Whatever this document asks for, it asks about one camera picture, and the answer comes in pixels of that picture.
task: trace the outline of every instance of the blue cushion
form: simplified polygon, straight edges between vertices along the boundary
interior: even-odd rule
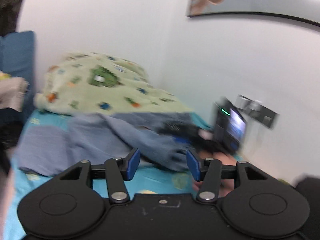
[[[22,77],[29,83],[21,116],[24,122],[34,110],[34,36],[28,31],[0,37],[0,70],[13,77]]]

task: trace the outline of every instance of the cartoon print blanket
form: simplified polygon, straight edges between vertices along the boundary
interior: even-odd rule
[[[138,64],[97,53],[70,53],[64,62],[51,66],[35,106],[69,115],[190,112],[175,96],[148,84]]]

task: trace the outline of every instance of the green led light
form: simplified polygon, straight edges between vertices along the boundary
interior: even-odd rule
[[[224,109],[221,108],[221,110],[222,110],[222,112],[226,113],[227,115],[230,115],[230,114],[229,114],[228,112],[226,112]]]

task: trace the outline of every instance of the power outlet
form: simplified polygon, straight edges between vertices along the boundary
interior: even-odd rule
[[[244,114],[247,114],[254,120],[262,123],[269,129],[274,127],[275,120],[278,117],[276,112],[262,106],[260,102],[241,95],[238,95],[235,106],[239,111],[242,111]]]

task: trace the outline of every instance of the device screen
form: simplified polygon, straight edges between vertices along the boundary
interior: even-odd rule
[[[237,141],[240,141],[245,132],[245,122],[232,109],[230,109],[230,118],[227,132]]]

